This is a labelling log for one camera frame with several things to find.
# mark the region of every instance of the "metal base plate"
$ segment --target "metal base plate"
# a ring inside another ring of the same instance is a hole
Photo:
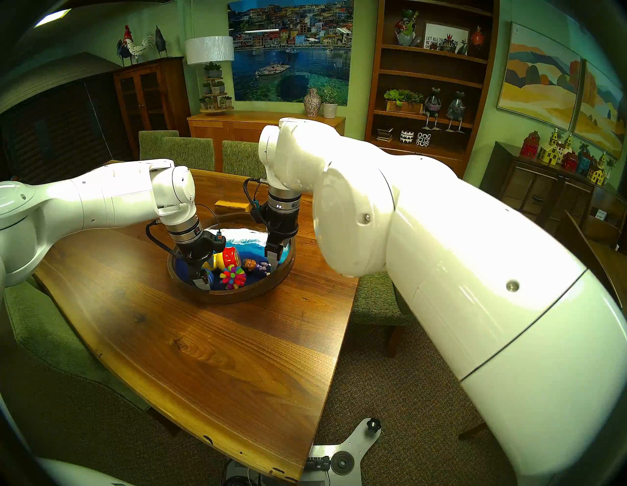
[[[338,451],[346,451],[350,453],[355,461],[353,469],[344,475],[336,474],[333,469],[329,469],[329,477],[326,471],[304,471],[298,481],[298,486],[329,486],[331,479],[332,486],[361,486],[361,458],[366,455],[368,449],[374,444],[381,430],[371,432],[368,430],[367,422],[370,417],[364,418],[352,434],[344,442],[338,445],[313,445],[309,451],[309,457],[324,457],[333,455]],[[236,461],[231,461],[226,468],[226,478],[234,476],[250,478],[252,485],[257,484],[259,473],[248,468]],[[261,484],[263,486],[283,486],[287,483],[276,478],[262,475]]]

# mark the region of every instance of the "brown carpet floor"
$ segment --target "brown carpet floor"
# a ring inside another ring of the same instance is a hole
[[[0,321],[0,393],[35,453],[136,486],[218,484],[224,456],[184,431],[173,437],[99,384],[51,370]],[[362,461],[365,486],[515,484],[489,432],[457,440],[481,418],[422,328],[406,331],[395,359],[382,354],[385,333],[349,327],[316,443],[341,443],[376,416],[383,431]]]

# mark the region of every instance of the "wooden sideboard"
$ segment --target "wooden sideboard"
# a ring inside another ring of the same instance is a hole
[[[280,112],[247,112],[234,110],[224,115],[194,115],[189,117],[189,131],[192,137],[213,139],[216,154],[216,172],[222,172],[222,142],[239,140],[242,142],[259,142],[261,131],[266,125],[278,125],[281,118],[303,118],[316,120],[332,126],[340,135],[344,135],[346,118],[311,118],[304,114]]]
[[[610,183],[597,186],[561,165],[521,157],[520,147],[501,142],[494,144],[479,188],[552,235],[566,210],[586,238],[612,248],[627,215],[627,201]],[[599,210],[607,213],[604,220],[596,217]]]
[[[183,58],[133,64],[113,74],[130,148],[139,158],[140,130],[178,130],[189,137],[190,115]]]

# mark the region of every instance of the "black knob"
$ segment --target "black knob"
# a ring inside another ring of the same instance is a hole
[[[366,422],[366,425],[368,426],[368,430],[370,432],[378,432],[381,430],[381,420],[378,418],[372,417],[368,422]]]

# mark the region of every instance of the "blue cloth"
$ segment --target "blue cloth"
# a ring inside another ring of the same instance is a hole
[[[268,233],[249,230],[247,228],[226,228],[222,230],[222,235],[226,238],[226,246],[233,246],[237,249],[240,254],[242,264],[244,263],[244,260],[249,258],[257,263],[268,261],[268,259],[264,256]],[[281,254],[279,265],[285,261],[289,252],[290,245],[288,244]],[[174,271],[183,282],[194,285],[189,279],[187,264],[184,261],[177,259],[174,262]],[[222,279],[220,278],[221,272],[221,270],[215,270],[213,272],[214,278],[213,282],[211,282],[211,290],[226,290],[226,284],[222,283]],[[247,272],[246,283],[244,286],[259,282],[262,278],[265,277],[256,272]]]

